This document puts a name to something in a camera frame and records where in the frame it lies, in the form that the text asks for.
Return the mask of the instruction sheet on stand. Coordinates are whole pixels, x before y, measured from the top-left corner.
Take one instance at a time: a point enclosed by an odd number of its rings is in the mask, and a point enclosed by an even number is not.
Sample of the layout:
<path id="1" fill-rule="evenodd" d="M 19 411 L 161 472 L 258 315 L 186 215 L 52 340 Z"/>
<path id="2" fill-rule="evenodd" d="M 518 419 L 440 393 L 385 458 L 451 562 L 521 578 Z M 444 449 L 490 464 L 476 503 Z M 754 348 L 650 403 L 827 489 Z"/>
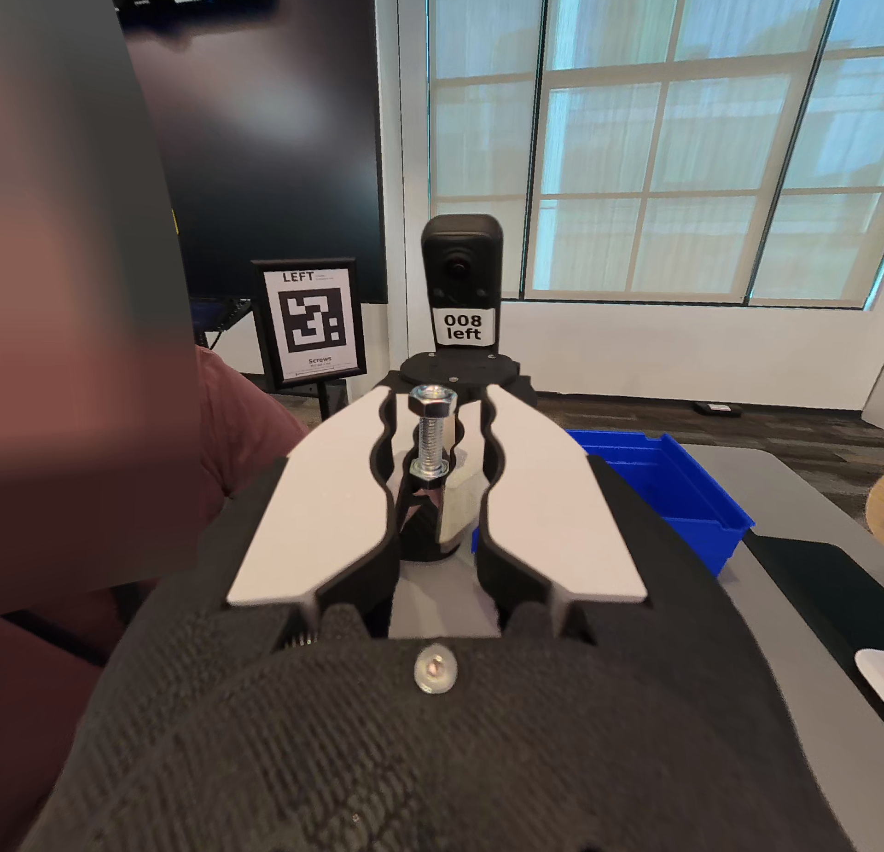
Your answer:
<path id="1" fill-rule="evenodd" d="M 883 477 L 869 491 L 866 519 L 872 535 L 883 544 Z M 855 664 L 878 699 L 883 701 L 883 650 L 860 649 L 855 653 Z"/>

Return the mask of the black framed marker sign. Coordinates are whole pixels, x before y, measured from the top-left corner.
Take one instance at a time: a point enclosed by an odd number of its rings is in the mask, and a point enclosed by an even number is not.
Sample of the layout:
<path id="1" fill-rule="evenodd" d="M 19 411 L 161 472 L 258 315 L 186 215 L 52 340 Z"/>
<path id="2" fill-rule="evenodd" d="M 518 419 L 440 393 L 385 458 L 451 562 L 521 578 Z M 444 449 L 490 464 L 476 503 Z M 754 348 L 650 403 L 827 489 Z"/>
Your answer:
<path id="1" fill-rule="evenodd" d="M 251 265 L 259 348 L 274 391 L 367 373 L 354 258 Z"/>

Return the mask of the large black screen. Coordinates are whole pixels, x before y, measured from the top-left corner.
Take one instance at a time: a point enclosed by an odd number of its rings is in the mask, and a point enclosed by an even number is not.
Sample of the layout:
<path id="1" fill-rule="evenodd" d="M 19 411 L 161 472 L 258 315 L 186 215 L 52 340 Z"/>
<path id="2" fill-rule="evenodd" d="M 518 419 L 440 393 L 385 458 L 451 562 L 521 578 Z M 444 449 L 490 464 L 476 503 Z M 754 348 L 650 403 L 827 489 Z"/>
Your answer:
<path id="1" fill-rule="evenodd" d="M 193 0 L 119 13 L 192 298 L 254 261 L 353 259 L 386 304 L 375 0 Z"/>

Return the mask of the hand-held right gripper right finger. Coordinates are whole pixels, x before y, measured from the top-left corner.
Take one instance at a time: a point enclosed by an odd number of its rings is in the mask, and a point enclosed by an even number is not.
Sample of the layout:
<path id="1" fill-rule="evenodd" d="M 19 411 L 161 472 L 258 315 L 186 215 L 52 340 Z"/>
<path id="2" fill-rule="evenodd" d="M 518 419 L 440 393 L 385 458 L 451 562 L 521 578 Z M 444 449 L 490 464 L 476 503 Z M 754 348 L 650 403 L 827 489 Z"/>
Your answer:
<path id="1" fill-rule="evenodd" d="M 535 408 L 497 384 L 481 398 L 483 473 L 477 578 L 510 618 L 546 607 L 558 636 L 576 603 L 642 603 L 646 584 L 589 456 Z"/>

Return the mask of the silver hex bolt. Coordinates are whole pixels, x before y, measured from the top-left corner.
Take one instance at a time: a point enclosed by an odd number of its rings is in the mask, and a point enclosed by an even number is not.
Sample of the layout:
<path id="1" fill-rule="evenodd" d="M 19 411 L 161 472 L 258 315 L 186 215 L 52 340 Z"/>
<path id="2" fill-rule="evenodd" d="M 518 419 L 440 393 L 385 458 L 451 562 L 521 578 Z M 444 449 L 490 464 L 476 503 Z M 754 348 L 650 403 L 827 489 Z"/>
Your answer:
<path id="1" fill-rule="evenodd" d="M 422 419 L 418 417 L 417 455 L 412 460 L 410 474 L 414 479 L 428 484 L 430 487 L 439 485 L 448 475 L 449 460 L 445 449 L 446 419 Z"/>

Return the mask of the blue plastic parts bin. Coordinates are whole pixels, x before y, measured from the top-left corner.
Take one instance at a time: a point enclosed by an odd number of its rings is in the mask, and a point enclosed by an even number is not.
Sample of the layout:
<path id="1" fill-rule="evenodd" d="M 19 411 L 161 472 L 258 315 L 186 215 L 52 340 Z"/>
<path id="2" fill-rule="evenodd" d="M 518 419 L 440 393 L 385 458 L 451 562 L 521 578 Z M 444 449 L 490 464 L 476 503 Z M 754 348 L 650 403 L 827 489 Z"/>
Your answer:
<path id="1" fill-rule="evenodd" d="M 589 460 L 602 460 L 673 529 L 713 576 L 753 527 L 754 521 L 745 511 L 668 435 L 647 438 L 635 432 L 566 432 Z M 626 534 L 621 533 L 626 542 Z M 627 548 L 638 569 L 635 551 Z"/>

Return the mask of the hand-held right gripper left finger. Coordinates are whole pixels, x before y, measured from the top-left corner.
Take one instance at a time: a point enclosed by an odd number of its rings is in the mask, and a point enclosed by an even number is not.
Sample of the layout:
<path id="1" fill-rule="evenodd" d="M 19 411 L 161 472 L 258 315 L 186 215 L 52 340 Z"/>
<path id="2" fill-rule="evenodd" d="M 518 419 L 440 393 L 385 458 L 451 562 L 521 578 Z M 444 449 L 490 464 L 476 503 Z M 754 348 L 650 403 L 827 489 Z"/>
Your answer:
<path id="1" fill-rule="evenodd" d="M 397 402 L 376 386 L 286 458 L 227 593 L 231 607 L 288 604 L 319 629 L 349 604 L 371 637 L 387 638 L 401 575 L 401 522 L 388 487 Z"/>

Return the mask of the large grid window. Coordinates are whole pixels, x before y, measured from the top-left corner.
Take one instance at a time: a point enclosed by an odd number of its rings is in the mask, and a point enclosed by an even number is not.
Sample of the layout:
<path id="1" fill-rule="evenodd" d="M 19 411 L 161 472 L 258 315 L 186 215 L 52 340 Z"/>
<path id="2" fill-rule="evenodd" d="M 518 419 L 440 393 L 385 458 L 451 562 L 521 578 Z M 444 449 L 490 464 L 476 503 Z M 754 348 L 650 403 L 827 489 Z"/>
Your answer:
<path id="1" fill-rule="evenodd" d="M 505 297 L 868 309 L 883 0 L 427 0 L 431 215 Z"/>

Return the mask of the black sign stand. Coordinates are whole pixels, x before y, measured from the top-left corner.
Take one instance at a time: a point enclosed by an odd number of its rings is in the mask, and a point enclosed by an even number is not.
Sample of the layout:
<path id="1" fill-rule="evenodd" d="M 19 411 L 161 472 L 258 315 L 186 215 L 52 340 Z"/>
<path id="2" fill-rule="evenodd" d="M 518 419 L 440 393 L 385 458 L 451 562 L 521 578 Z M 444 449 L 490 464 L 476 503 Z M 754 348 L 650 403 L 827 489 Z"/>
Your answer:
<path id="1" fill-rule="evenodd" d="M 193 330 L 195 344 L 213 351 L 229 367 L 239 372 L 258 389 L 271 394 L 291 411 L 304 408 L 309 400 L 318 407 L 316 415 L 327 419 L 348 404 L 348 386 L 344 379 L 322 384 L 304 383 L 276 387 L 271 375 L 265 371 L 258 338 L 257 314 L 248 299 L 212 298 L 227 302 L 227 313 L 218 332 Z"/>

